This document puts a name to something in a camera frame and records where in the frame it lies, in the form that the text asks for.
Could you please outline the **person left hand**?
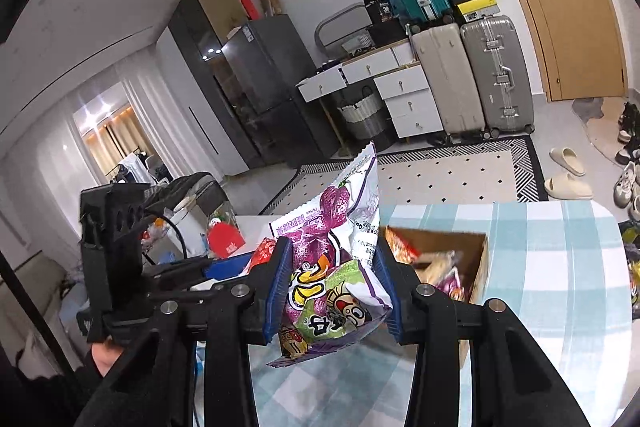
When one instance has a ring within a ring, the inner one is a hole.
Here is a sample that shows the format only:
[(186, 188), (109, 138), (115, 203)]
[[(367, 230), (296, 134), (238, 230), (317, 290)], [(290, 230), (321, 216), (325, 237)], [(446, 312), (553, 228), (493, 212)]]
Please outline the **person left hand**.
[(122, 355), (124, 348), (115, 343), (112, 338), (107, 338), (102, 343), (93, 343), (90, 351), (96, 369), (105, 376)]

